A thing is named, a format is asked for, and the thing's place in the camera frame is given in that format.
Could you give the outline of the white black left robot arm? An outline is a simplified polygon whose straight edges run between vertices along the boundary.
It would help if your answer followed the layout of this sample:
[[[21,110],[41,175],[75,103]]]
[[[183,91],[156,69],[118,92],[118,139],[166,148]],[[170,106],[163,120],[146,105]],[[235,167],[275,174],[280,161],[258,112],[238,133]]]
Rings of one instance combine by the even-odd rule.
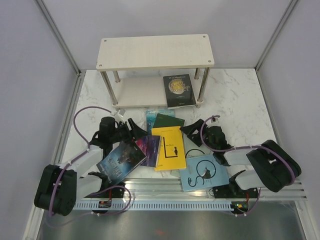
[[[131,118],[103,117],[88,148],[64,164],[47,165],[41,175],[34,205],[67,216],[86,197],[103,198],[146,160],[137,141],[148,135]]]

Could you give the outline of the yellow paperback book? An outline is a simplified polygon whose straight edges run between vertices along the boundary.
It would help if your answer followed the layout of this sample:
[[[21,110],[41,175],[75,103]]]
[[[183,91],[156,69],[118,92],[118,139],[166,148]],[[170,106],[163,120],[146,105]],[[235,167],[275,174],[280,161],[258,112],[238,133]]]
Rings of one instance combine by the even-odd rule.
[[[160,150],[155,171],[180,170],[187,167],[183,135],[180,126],[152,128],[160,136]]]

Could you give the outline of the black Moon and Sixpence book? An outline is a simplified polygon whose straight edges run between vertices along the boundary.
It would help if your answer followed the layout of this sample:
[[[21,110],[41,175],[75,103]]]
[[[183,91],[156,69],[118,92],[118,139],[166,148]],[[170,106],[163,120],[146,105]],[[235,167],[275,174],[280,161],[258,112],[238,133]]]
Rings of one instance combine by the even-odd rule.
[[[193,107],[196,100],[189,74],[163,77],[168,109]]]

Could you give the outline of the dark green hardcover book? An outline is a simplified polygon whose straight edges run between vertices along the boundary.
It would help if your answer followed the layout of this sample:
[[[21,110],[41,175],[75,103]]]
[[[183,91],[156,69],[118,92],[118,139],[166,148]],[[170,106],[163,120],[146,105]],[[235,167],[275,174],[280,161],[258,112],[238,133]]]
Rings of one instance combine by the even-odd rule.
[[[176,126],[183,127],[184,124],[185,124],[184,119],[158,113],[155,118],[155,122],[153,124],[152,129],[163,128],[163,127],[176,127]]]

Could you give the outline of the purple galaxy cover book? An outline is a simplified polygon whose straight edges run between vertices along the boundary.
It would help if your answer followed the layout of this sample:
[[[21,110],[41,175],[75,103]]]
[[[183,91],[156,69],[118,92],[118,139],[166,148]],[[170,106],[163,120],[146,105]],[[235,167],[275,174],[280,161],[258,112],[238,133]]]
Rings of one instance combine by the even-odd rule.
[[[136,140],[135,143],[146,156],[146,159],[140,165],[155,168],[158,164],[161,137],[158,135],[147,135]]]

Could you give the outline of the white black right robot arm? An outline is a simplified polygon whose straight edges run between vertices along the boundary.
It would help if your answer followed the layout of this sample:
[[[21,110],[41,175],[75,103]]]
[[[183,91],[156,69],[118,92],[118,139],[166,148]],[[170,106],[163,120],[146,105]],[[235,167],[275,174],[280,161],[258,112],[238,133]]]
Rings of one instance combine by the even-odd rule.
[[[233,147],[221,127],[207,126],[202,119],[180,130],[197,147],[209,149],[209,153],[188,157],[187,167],[180,169],[185,192],[209,189],[216,199],[254,199],[258,188],[277,193],[302,173],[298,163],[271,139]]]

